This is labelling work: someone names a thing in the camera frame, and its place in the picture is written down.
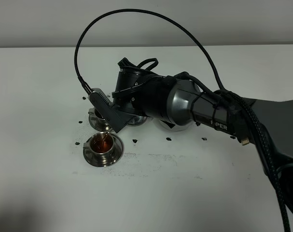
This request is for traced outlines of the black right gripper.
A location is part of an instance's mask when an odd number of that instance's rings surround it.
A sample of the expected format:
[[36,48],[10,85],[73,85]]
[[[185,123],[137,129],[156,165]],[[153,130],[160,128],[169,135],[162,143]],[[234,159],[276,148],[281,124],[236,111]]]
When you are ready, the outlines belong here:
[[113,102],[120,111],[161,117],[161,76],[146,70],[120,70]]

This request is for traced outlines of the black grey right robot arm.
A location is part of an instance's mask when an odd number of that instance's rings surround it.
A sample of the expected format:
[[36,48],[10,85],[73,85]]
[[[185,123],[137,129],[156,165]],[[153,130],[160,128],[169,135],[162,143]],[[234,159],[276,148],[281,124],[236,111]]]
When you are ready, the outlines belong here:
[[293,177],[293,100],[243,98],[220,88],[211,91],[187,72],[161,76],[157,59],[134,65],[122,59],[111,106],[110,125],[120,131],[134,116],[174,126],[191,122],[254,144],[265,171]]

